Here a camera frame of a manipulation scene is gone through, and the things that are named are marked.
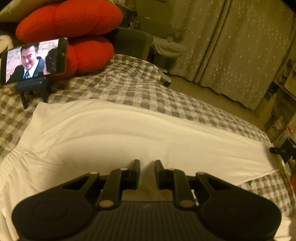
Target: chair seat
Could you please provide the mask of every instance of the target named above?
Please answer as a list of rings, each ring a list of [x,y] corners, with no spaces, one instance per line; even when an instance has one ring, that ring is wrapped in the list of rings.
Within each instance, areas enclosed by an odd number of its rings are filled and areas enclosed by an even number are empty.
[[[155,36],[153,36],[152,48],[155,49],[160,55],[168,58],[177,58],[186,52],[186,47],[183,45]]]

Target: smartphone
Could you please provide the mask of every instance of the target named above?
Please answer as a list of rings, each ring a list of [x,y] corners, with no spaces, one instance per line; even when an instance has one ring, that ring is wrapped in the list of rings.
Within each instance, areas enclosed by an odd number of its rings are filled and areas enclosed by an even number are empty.
[[[58,38],[22,45],[3,52],[0,84],[65,73],[67,46],[67,38]]]

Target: gingham blanket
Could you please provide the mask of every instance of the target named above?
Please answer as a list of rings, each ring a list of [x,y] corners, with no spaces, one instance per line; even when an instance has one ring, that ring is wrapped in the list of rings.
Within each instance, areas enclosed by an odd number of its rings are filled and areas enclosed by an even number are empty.
[[[100,99],[146,108],[269,142],[266,134],[249,122],[166,88],[158,84],[159,80],[157,68],[151,63],[115,55],[98,73],[55,83],[48,102]],[[16,146],[41,101],[40,97],[27,95],[29,107],[24,110],[20,96],[13,92],[14,86],[9,88],[8,92],[7,87],[0,88],[0,162]],[[240,187],[273,201],[283,215],[296,217],[296,197],[285,170],[246,182]]]

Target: tiled floor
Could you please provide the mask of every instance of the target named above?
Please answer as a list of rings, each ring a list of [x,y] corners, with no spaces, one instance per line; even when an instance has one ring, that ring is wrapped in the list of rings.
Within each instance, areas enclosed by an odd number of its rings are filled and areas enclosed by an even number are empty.
[[[265,131],[264,124],[257,119],[254,112],[250,109],[245,108],[238,102],[232,101],[226,96],[219,95],[209,88],[201,87],[196,84],[187,82],[181,77],[170,76],[170,78],[172,79],[172,83],[170,85],[171,89],[207,102],[219,109],[225,110]]]

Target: person with dark hair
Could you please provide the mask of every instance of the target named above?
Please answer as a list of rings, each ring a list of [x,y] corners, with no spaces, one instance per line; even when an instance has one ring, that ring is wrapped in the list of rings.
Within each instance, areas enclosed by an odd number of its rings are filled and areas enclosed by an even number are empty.
[[[22,65],[15,68],[7,83],[23,81],[24,79],[43,75],[44,60],[36,56],[38,49],[39,43],[28,44],[21,47]]]
[[[55,74],[57,71],[57,48],[48,51],[45,57],[43,74]]]

